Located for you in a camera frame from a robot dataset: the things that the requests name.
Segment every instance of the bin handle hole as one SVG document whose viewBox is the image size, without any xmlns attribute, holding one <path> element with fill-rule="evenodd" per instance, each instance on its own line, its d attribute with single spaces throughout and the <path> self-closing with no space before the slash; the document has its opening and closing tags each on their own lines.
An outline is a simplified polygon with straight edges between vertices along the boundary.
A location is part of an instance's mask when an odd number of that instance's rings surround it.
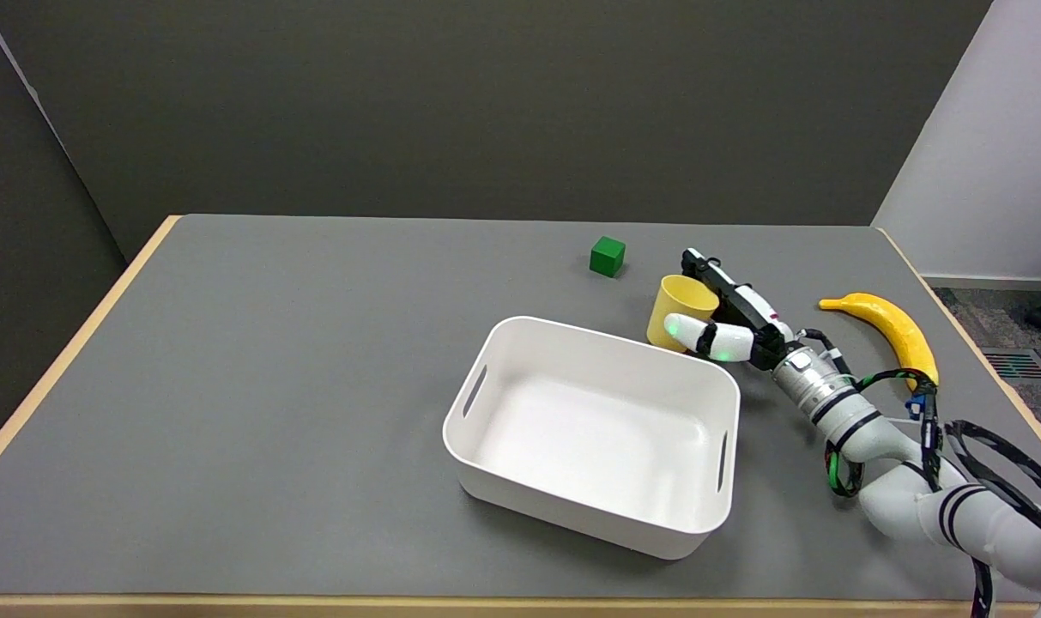
<svg viewBox="0 0 1041 618">
<path fill-rule="evenodd" d="M 722 447 L 719 448 L 719 488 L 716 489 L 716 492 L 720 492 L 722 490 L 722 481 L 726 477 L 726 444 L 728 438 L 730 438 L 730 432 L 723 432 Z"/>
<path fill-rule="evenodd" d="M 474 381 L 474 388 L 471 390 L 471 394 L 466 395 L 466 403 L 462 404 L 462 418 L 466 418 L 467 412 L 471 411 L 471 406 L 474 404 L 474 398 L 478 396 L 478 391 L 481 390 L 481 383 L 486 379 L 486 369 L 489 365 L 482 365 L 481 372 L 478 375 L 478 380 Z"/>
</svg>

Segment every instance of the chair wheel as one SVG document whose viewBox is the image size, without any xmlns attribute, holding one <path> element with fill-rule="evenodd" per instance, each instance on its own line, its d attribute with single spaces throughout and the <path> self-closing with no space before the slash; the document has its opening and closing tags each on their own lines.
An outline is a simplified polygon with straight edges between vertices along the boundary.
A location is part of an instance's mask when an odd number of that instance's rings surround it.
<svg viewBox="0 0 1041 618">
<path fill-rule="evenodd" d="M 1041 305 L 1035 307 L 1031 311 L 1027 311 L 1026 316 L 1023 317 L 1031 326 L 1041 328 Z"/>
</svg>

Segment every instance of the yellow cup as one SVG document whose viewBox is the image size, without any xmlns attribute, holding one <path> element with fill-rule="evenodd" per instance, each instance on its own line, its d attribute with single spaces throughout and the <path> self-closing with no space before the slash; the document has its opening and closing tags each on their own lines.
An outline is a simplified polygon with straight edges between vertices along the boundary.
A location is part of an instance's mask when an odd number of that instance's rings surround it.
<svg viewBox="0 0 1041 618">
<path fill-rule="evenodd" d="M 685 347 L 680 341 L 672 339 L 665 332 L 665 316 L 669 313 L 684 313 L 685 316 L 692 316 L 697 320 L 709 320 L 717 308 L 719 308 L 719 298 L 696 279 L 684 275 L 663 277 L 661 286 L 657 289 L 653 313 L 650 313 L 646 339 L 658 347 L 684 352 Z"/>
</svg>

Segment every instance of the white storage bin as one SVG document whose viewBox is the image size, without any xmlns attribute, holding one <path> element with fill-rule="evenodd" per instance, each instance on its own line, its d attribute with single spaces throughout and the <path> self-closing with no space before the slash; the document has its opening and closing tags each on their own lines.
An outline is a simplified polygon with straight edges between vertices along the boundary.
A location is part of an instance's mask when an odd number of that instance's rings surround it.
<svg viewBox="0 0 1041 618">
<path fill-rule="evenodd" d="M 739 408 L 708 361 L 517 316 L 490 331 L 442 438 L 472 496 L 674 560 L 730 513 Z"/>
</svg>

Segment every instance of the floor vent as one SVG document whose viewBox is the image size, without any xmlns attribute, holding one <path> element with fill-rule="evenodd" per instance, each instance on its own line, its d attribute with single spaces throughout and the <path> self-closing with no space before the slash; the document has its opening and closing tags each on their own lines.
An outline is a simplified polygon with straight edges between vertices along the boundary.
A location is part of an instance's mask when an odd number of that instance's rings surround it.
<svg viewBox="0 0 1041 618">
<path fill-rule="evenodd" d="M 983 355 L 1010 384 L 1041 384 L 1041 357 L 1030 347 L 982 347 Z"/>
</svg>

